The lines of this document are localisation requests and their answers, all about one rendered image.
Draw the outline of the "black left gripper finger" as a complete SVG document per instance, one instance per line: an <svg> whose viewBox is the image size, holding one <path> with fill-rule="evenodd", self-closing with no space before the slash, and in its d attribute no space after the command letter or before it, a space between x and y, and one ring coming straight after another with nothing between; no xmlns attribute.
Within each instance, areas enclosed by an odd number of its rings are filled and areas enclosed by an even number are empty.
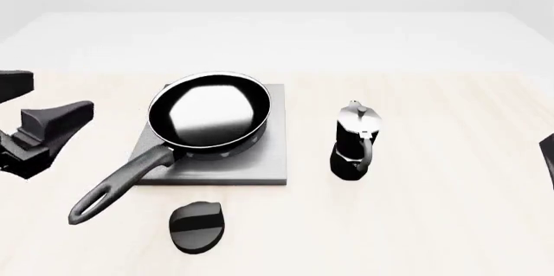
<svg viewBox="0 0 554 276"><path fill-rule="evenodd" d="M35 141L33 146L46 146L51 157L94 116L92 101L78 101L49 109L22 109L20 133Z"/></svg>
<svg viewBox="0 0 554 276"><path fill-rule="evenodd" d="M0 104L34 91L34 73L26 70L0 70Z"/></svg>

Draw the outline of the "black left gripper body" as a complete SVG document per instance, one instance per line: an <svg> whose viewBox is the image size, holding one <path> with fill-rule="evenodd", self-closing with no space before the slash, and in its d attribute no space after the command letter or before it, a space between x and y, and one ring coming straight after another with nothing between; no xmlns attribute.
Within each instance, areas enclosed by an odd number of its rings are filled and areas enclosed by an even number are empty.
<svg viewBox="0 0 554 276"><path fill-rule="evenodd" d="M48 169L55 156L51 151L53 140L35 140L30 135L13 135L0 130L0 171L30 179Z"/></svg>

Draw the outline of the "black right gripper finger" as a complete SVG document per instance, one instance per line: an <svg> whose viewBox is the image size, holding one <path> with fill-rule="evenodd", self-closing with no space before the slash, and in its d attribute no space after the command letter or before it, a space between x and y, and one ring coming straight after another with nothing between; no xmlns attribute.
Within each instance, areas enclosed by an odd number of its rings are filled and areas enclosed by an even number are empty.
<svg viewBox="0 0 554 276"><path fill-rule="evenodd" d="M544 156L544 160L549 171L552 188L554 189L554 135L549 135L548 137L544 138L544 140L541 140L539 143L539 148Z"/></svg>

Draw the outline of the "black frying pan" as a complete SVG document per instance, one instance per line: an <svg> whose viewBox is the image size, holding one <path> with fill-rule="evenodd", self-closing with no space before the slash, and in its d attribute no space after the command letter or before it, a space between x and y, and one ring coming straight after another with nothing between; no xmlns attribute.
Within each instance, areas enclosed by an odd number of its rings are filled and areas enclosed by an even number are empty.
<svg viewBox="0 0 554 276"><path fill-rule="evenodd" d="M208 72L175 80L157 93L148 108L148 127L161 143L87 192L70 210L68 223L94 218L158 166L244 152L264 134L271 110L270 92L248 75Z"/></svg>

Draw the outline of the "round black stove knob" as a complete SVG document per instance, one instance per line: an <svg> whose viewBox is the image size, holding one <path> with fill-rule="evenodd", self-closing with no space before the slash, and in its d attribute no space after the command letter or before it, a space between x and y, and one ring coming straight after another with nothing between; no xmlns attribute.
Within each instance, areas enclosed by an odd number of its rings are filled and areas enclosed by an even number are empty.
<svg viewBox="0 0 554 276"><path fill-rule="evenodd" d="M224 229L225 221L219 202L192 202L174 210L169 220L172 241L186 249L217 243Z"/></svg>

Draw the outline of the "flat grey stove plate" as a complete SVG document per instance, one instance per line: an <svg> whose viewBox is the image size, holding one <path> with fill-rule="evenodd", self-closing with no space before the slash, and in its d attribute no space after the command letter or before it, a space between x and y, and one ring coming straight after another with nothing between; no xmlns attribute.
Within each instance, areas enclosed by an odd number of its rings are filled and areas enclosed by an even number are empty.
<svg viewBox="0 0 554 276"><path fill-rule="evenodd" d="M286 96L282 84L267 84L272 111L264 134L250 148L228 157L182 158L159 166L138 181L146 185L287 184Z"/></svg>

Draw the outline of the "black and silver moka pot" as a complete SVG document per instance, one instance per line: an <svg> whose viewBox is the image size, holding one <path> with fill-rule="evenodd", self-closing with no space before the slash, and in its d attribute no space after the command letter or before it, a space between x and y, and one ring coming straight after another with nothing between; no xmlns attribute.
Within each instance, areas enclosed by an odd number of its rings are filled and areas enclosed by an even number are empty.
<svg viewBox="0 0 554 276"><path fill-rule="evenodd" d="M345 181L358 181L367 173L382 118L359 101L350 101L338 113L335 144L330 155L332 173Z"/></svg>

